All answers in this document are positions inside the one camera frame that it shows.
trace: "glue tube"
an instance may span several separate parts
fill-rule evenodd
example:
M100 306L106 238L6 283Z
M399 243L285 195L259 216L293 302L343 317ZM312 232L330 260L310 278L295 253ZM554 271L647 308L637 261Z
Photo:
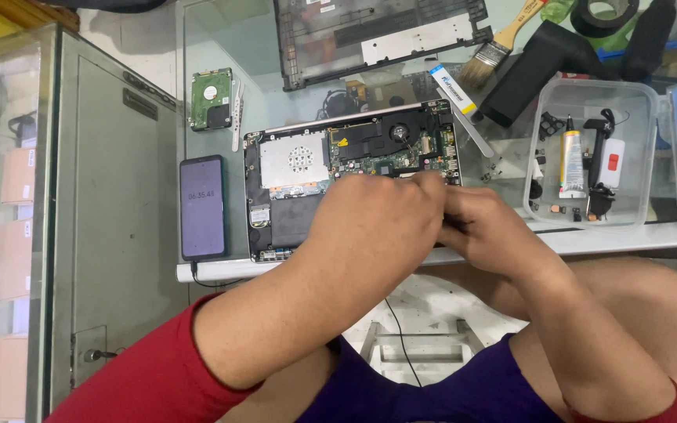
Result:
M584 164L581 154L581 133L574 130L569 115L566 132L560 141L563 154L560 157L560 198L586 198L584 191Z

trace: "tape roll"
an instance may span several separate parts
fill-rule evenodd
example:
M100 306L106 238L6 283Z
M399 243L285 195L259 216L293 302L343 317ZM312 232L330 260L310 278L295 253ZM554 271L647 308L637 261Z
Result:
M615 17L600 19L589 10L592 3L605 3L612 7ZM639 0L578 0L571 12L571 24L579 33L589 38L605 38L615 34L639 11Z

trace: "phone screen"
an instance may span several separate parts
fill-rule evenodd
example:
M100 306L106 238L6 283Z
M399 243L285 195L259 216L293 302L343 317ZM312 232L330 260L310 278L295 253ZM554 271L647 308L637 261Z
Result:
M179 167L182 256L221 256L226 251L221 157L185 160Z

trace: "plastic container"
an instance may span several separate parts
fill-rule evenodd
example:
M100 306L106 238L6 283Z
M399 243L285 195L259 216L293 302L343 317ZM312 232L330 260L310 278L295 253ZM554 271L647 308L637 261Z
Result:
M657 137L655 125L658 109L658 95L641 83L588 81L558 79L548 83L539 96L532 148L530 149L527 175L534 175L537 152L545 151L545 164L540 165L543 178L538 179L542 195L534 199L530 207L531 178L524 186L523 206L527 213L538 221L587 230L621 232L632 230L643 224L647 217L649 187L652 182L654 142ZM625 142L621 162L619 185L613 189L615 202L600 221L588 221L588 198L561 199L560 161L562 156L559 132L544 141L539 139L540 117L549 112L565 121L569 114L574 127L581 132L581 149L592 153L596 131L585 130L589 119L601 119L600 111L609 108L615 115L613 139ZM588 192L588 169L585 169L585 192ZM566 207L566 213L552 212L551 206ZM580 210L581 221L574 221L573 209Z

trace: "red sleeve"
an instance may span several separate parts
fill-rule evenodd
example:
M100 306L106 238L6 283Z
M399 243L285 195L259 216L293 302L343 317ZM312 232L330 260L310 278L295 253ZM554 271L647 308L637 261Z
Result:
M47 423L210 423L259 388L232 390L208 371L195 347L195 309L206 296L121 352L75 389Z
M675 385L675 400L672 402L672 406L663 411L663 413L659 416L645 418L644 420L640 420L636 423L677 423L677 383L672 381L672 384ZM571 407L569 407L569 411L571 412L571 417L574 418L575 423L608 423L605 421L584 417L571 409Z

